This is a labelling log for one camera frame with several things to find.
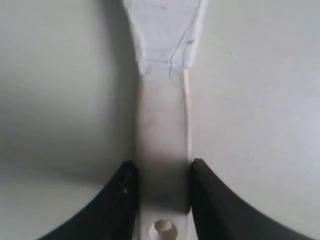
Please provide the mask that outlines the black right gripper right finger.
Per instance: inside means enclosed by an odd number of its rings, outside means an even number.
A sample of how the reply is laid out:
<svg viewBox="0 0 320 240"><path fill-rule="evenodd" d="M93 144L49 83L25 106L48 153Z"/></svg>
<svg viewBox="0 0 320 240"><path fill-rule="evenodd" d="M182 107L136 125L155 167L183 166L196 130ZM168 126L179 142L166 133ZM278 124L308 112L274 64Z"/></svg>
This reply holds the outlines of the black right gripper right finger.
<svg viewBox="0 0 320 240"><path fill-rule="evenodd" d="M233 193L202 159L191 165L190 201L200 240L290 240L286 227Z"/></svg>

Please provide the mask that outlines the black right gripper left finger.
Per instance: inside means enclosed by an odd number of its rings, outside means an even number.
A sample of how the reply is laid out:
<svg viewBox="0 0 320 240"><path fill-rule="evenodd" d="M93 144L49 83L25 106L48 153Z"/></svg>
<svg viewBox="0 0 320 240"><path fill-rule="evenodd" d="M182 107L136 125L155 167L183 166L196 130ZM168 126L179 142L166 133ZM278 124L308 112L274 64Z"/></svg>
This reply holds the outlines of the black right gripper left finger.
<svg viewBox="0 0 320 240"><path fill-rule="evenodd" d="M125 161L76 215L42 240L131 240L138 210L138 170Z"/></svg>

